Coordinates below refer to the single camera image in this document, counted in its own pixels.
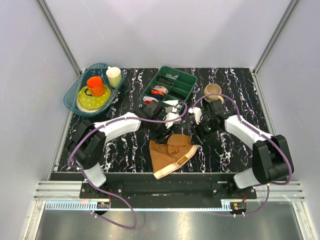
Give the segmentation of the brown underwear beige waistband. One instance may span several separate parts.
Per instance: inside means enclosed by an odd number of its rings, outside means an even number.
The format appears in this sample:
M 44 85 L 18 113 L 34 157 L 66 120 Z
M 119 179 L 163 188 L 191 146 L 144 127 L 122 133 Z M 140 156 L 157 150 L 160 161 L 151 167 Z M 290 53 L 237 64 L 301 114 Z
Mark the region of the brown underwear beige waistband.
M 197 152 L 199 145 L 191 145 L 192 138 L 187 135 L 173 134 L 167 143 L 149 142 L 153 176 L 159 180 L 180 169 Z

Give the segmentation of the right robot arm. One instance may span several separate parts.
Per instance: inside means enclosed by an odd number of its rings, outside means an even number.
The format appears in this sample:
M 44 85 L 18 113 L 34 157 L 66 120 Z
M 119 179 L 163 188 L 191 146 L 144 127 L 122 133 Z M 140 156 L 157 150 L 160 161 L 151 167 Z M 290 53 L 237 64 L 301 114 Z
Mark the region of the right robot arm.
M 207 103 L 204 109 L 192 107 L 188 112 L 194 117 L 192 131 L 196 144 L 203 144 L 214 133 L 225 131 L 242 141 L 252 152 L 251 168 L 227 181 L 226 191 L 230 197 L 239 198 L 249 187 L 291 179 L 294 165 L 283 135 L 271 135 L 258 129 L 236 112 L 226 110 L 220 100 Z

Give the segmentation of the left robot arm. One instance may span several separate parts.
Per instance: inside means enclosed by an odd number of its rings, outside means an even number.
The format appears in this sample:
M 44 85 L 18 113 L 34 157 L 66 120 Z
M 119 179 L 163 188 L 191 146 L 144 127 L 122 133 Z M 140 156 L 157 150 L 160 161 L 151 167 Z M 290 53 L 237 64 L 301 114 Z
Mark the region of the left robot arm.
M 108 193 L 108 186 L 99 161 L 105 144 L 122 135 L 144 129 L 161 139 L 177 119 L 179 114 L 176 107 L 166 110 L 153 100 L 134 112 L 107 121 L 93 123 L 85 120 L 71 138 L 68 166 L 78 168 L 91 183 L 90 192 L 97 198 L 103 198 Z

